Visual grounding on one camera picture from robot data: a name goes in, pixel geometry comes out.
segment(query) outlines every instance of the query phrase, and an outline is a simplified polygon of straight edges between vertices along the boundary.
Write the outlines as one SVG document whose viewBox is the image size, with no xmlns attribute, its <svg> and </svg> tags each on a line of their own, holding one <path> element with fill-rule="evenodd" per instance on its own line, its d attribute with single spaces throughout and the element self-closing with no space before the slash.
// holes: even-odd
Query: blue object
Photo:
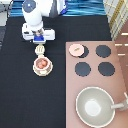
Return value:
<svg viewBox="0 0 128 128">
<path fill-rule="evenodd" d="M 66 5 L 66 8 L 63 9 L 63 10 L 60 12 L 60 15 L 63 15 L 63 14 L 65 14 L 65 13 L 67 12 L 67 10 L 68 10 L 68 2 L 65 2 L 65 5 Z"/>
<path fill-rule="evenodd" d="M 40 35 L 40 36 L 34 36 L 34 41 L 44 41 L 44 37 L 43 35 Z"/>
</svg>

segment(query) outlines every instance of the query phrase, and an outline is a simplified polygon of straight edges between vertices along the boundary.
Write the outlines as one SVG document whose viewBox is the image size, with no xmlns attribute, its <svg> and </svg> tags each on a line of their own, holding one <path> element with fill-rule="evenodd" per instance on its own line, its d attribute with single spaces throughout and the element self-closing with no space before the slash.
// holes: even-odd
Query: black tablecloth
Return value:
<svg viewBox="0 0 128 128">
<path fill-rule="evenodd" d="M 111 40 L 107 16 L 43 21 L 56 32 L 56 39 L 45 44 L 45 56 L 54 65 L 46 77 L 32 69 L 36 45 L 21 41 L 23 17 L 7 21 L 0 51 L 0 128 L 66 128 L 66 41 Z"/>
</svg>

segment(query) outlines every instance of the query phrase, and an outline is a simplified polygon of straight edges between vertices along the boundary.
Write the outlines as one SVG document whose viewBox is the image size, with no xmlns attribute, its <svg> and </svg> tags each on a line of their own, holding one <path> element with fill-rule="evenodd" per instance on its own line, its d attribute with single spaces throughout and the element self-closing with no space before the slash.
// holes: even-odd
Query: small bowl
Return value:
<svg viewBox="0 0 128 128">
<path fill-rule="evenodd" d="M 87 87 L 76 98 L 76 111 L 80 119 L 94 128 L 105 127 L 115 116 L 112 97 L 99 87 Z"/>
</svg>

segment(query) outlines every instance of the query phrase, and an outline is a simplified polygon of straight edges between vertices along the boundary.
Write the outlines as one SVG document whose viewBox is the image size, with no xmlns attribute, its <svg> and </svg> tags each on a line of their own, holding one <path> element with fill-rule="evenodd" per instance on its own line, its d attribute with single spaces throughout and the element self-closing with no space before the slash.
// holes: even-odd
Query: pink stove top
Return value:
<svg viewBox="0 0 128 128">
<path fill-rule="evenodd" d="M 73 57 L 69 53 L 72 44 L 83 45 L 89 53 L 85 57 Z M 109 50 L 106 54 L 101 50 L 97 53 L 100 45 L 107 46 L 105 48 Z M 80 120 L 75 106 L 78 93 L 89 86 L 104 89 L 115 103 L 125 99 L 126 87 L 114 42 L 66 42 L 66 128 L 90 128 Z M 116 110 L 113 121 L 105 128 L 128 128 L 128 111 Z"/>
</svg>

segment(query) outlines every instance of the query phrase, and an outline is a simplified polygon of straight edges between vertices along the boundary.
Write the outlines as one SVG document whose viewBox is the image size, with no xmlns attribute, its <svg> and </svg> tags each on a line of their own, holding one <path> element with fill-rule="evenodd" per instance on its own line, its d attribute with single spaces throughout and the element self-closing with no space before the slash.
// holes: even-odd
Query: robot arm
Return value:
<svg viewBox="0 0 128 128">
<path fill-rule="evenodd" d="M 65 7 L 65 0 L 25 0 L 22 12 L 26 23 L 36 31 L 43 27 L 42 16 L 55 18 Z"/>
<path fill-rule="evenodd" d="M 46 40 L 54 40 L 53 29 L 44 30 L 42 16 L 55 18 L 66 9 L 65 0 L 25 0 L 22 12 L 26 23 L 23 24 L 22 34 L 25 40 L 34 36 L 44 36 Z"/>
</svg>

